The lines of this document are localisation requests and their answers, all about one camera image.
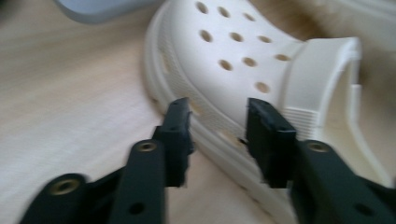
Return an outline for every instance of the wooden floor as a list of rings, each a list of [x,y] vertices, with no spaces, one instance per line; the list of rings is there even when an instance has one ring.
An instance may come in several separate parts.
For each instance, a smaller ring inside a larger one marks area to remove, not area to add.
[[[288,2],[253,1],[291,35],[324,36],[299,10],[282,6]],[[133,143],[151,137],[162,116],[142,82],[142,51],[155,9],[85,25],[49,0],[13,0],[0,8],[0,223],[18,222],[53,177],[97,179],[121,167]],[[367,118],[377,113],[363,112]],[[370,143],[394,171],[394,140],[384,139],[396,132],[369,121],[363,130],[379,128],[381,136],[370,136]],[[186,189],[169,190],[170,223],[274,223],[199,151],[191,156],[188,179]]]

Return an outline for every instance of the gray object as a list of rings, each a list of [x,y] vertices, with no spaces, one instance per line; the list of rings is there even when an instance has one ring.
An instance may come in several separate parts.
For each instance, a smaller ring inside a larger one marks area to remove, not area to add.
[[[162,0],[54,0],[70,19],[99,23]]]

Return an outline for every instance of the crocs shoe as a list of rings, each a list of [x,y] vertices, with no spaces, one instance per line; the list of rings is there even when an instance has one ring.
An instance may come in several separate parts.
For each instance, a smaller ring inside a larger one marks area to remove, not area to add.
[[[248,98],[274,105],[300,140],[332,145],[358,175],[390,186],[357,125],[359,39],[299,41],[246,0],[171,0],[152,20],[145,48],[148,91],[159,108],[189,97],[199,149],[277,222],[295,222],[289,199],[260,183],[258,167],[238,141]]]

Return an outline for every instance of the tabletop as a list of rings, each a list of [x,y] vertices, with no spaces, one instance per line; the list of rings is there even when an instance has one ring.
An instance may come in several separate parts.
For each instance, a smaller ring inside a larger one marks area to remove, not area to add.
[[[323,36],[298,11],[271,13],[287,1],[253,2],[291,35]],[[156,9],[87,25],[66,18],[50,0],[0,7],[0,223],[17,223],[58,175],[95,180],[120,168],[133,143],[150,138],[161,124],[163,115],[145,90],[142,62]],[[369,143],[394,171],[395,144],[388,139],[396,122],[383,119],[390,111],[377,116],[377,107],[370,109],[375,98],[366,92],[363,132],[377,127],[379,136],[368,134]],[[187,187],[168,194],[170,223],[274,223],[199,149],[191,155]]]

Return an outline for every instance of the shoe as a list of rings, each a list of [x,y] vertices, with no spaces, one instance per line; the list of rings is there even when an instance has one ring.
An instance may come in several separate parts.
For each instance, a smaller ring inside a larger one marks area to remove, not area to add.
[[[248,98],[274,105],[300,140],[333,146],[361,176],[391,181],[357,125],[358,38],[297,40],[246,0],[170,0],[153,18],[145,46],[149,94],[165,111],[189,97],[191,134],[202,150],[278,223],[295,223],[285,190],[261,183],[245,135]]]

